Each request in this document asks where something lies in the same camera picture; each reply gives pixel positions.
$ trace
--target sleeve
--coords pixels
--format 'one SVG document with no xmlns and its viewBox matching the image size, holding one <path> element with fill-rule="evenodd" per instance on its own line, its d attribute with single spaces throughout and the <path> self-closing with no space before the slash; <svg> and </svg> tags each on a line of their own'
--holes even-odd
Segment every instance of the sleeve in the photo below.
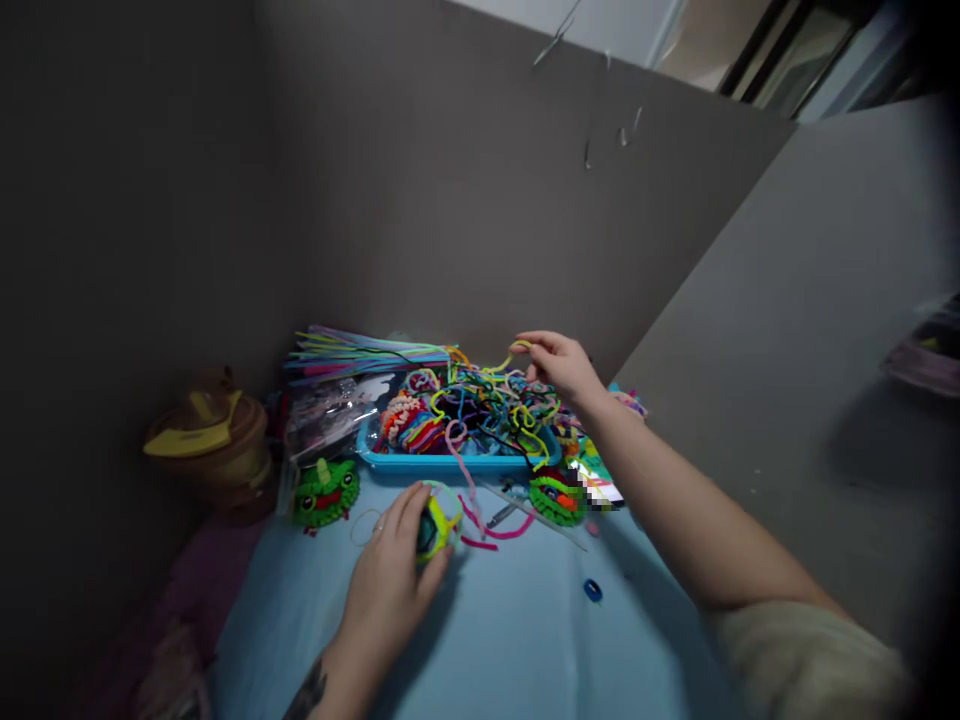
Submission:
<svg viewBox="0 0 960 720">
<path fill-rule="evenodd" d="M 777 601 L 710 620 L 763 717 L 893 717 L 913 689 L 896 652 L 829 610 Z"/>
</svg>

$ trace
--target light blue table cover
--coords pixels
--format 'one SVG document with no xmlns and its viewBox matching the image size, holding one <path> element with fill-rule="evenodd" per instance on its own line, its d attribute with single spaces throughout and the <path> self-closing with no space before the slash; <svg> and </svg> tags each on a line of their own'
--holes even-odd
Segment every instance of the light blue table cover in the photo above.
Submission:
<svg viewBox="0 0 960 720">
<path fill-rule="evenodd" d="M 333 636 L 361 552 L 351 529 L 409 482 L 366 468 L 361 478 L 349 521 L 315 538 L 281 519 L 265 530 L 210 669 L 217 718 L 279 720 Z M 465 486 L 447 480 L 466 497 Z M 478 500 L 488 519 L 504 506 L 484 488 Z M 599 538 L 573 530 L 587 552 L 538 522 L 495 541 L 498 552 L 461 545 L 371 717 L 745 717 L 708 631 L 629 512 L 591 517 Z M 355 540 L 369 536 L 374 519 L 359 521 Z M 523 519 L 514 512 L 498 530 Z M 587 578 L 603 590 L 601 603 L 584 593 Z"/>
</svg>

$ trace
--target left hand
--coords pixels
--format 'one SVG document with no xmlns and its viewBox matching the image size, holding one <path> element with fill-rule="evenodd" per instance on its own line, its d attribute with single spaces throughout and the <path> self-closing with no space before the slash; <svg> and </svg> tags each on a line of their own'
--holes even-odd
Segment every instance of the left hand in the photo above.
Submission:
<svg viewBox="0 0 960 720">
<path fill-rule="evenodd" d="M 335 643 L 385 675 L 426 617 L 447 572 L 453 547 L 437 553 L 418 577 L 417 532 L 431 487 L 414 483 L 380 517 L 350 579 Z"/>
</svg>

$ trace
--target tattoo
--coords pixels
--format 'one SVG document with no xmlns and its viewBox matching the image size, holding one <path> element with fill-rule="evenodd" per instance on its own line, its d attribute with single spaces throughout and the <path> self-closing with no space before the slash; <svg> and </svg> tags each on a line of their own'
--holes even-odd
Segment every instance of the tattoo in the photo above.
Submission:
<svg viewBox="0 0 960 720">
<path fill-rule="evenodd" d="M 327 689 L 327 674 L 323 672 L 323 656 L 317 658 L 317 661 L 307 673 L 303 685 L 297 690 L 297 694 L 290 703 L 287 714 L 283 720 L 307 720 L 310 711 L 313 710 L 320 701 L 323 700 L 323 691 Z"/>
</svg>

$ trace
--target blue plastic tray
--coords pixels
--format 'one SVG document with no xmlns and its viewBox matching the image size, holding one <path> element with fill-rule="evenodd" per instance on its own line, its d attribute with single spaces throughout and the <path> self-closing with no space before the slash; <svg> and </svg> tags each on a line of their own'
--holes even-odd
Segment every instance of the blue plastic tray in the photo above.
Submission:
<svg viewBox="0 0 960 720">
<path fill-rule="evenodd" d="M 357 435 L 357 454 L 362 457 L 371 468 L 384 475 L 459 475 L 460 465 L 452 455 L 384 455 L 375 453 L 367 444 L 370 434 L 370 424 L 379 421 L 372 417 L 364 421 Z M 553 433 L 541 428 L 538 433 L 540 439 L 547 446 L 550 457 L 547 465 L 556 465 L 560 462 L 560 443 Z M 531 455 L 534 464 L 540 461 L 539 456 Z M 527 463 L 522 455 L 464 455 L 463 463 L 471 474 L 498 475 L 527 471 Z"/>
</svg>

